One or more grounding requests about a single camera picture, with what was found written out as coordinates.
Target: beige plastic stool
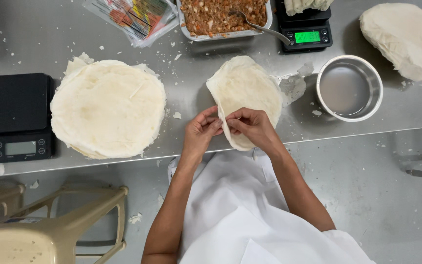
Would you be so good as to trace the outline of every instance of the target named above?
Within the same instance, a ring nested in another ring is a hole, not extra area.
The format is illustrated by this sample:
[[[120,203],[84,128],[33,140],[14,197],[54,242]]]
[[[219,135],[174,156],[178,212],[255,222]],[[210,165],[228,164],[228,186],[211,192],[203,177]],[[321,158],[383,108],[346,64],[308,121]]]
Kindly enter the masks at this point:
[[[99,193],[92,201],[59,218],[26,217],[26,215],[48,207],[48,217],[53,201],[62,194]],[[75,246],[79,237],[111,209],[118,209],[118,227],[115,245],[105,254],[80,254],[79,256],[100,256],[95,264],[107,261],[112,255],[126,247],[123,241],[125,228],[124,197],[128,188],[119,189],[68,189],[62,187],[12,215],[0,223],[0,263],[24,264],[74,264]]]
[[[0,205],[4,208],[4,216],[12,215],[21,208],[24,192],[24,184],[19,184],[14,188],[0,187]]]

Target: white apron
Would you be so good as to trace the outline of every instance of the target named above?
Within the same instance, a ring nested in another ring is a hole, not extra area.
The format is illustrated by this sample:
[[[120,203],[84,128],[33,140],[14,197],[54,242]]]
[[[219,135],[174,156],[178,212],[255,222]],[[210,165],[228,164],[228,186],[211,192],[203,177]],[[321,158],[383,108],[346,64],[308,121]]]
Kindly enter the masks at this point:
[[[270,159],[239,151],[216,153],[195,174],[179,257],[180,264],[374,263],[348,233],[320,232],[289,213]]]

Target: black digital scale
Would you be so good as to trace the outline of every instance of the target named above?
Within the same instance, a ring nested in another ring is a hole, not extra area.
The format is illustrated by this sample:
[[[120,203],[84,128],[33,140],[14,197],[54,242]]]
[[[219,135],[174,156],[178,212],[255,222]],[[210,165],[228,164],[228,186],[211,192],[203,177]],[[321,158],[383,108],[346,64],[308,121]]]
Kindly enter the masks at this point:
[[[305,53],[322,51],[333,45],[328,19],[331,8],[326,11],[305,9],[300,14],[289,16],[283,0],[276,0],[276,16],[279,32],[289,39],[290,45],[281,42],[283,53]]]
[[[0,163],[52,156],[52,82],[43,73],[0,76]]]

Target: stainless steel table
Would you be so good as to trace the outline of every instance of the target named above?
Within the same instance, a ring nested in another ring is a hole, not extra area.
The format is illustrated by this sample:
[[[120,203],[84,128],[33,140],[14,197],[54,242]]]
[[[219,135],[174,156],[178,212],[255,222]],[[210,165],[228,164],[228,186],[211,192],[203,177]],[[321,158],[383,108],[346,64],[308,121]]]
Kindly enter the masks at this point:
[[[0,0],[0,75],[44,72],[59,85],[67,61],[82,52],[95,60],[115,59],[130,65],[147,63],[161,75],[167,108],[171,113],[182,114],[182,119],[171,115],[164,119],[159,137],[146,149],[144,158],[91,160],[58,142],[52,159],[4,164],[5,175],[179,155],[187,121],[214,105],[206,80],[222,63],[236,55],[251,56],[275,76],[296,73],[304,63],[311,61],[317,73],[327,60],[342,54],[363,57],[378,70],[384,82],[382,105],[373,117],[358,123],[337,121],[326,113],[314,115],[312,111],[319,110],[314,88],[316,75],[307,77],[308,89],[304,96],[282,111],[277,132],[285,143],[422,128],[422,85],[409,84],[360,33],[361,13],[381,2],[384,1],[336,0],[331,6],[330,19],[333,46],[322,52],[281,55],[279,40],[268,34],[189,43],[178,27],[177,32],[170,31],[151,48],[132,48],[120,30],[84,9],[80,0]],[[407,2],[422,8],[422,0]],[[274,16],[273,28],[276,26]],[[183,55],[175,61],[179,53]],[[218,136],[208,151],[230,148],[226,138]]]

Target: floor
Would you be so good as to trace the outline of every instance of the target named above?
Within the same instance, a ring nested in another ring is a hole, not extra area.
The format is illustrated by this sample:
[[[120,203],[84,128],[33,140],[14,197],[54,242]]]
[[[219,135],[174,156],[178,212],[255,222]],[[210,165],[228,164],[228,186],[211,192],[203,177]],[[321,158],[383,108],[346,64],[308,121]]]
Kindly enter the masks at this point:
[[[291,144],[288,147],[308,185],[322,201],[337,229],[350,233],[376,263],[422,263],[422,178],[406,169],[422,170],[422,129]],[[158,197],[168,188],[170,160],[131,162],[79,170],[0,177],[1,182],[27,184],[25,203],[49,194],[61,184],[126,185],[127,247],[107,263],[139,263],[149,227],[158,211]],[[38,180],[38,188],[29,188]],[[58,201],[75,206],[74,198]],[[83,240],[114,238],[114,214],[87,231]],[[77,252],[107,248],[78,247]],[[93,263],[80,259],[78,263]]]

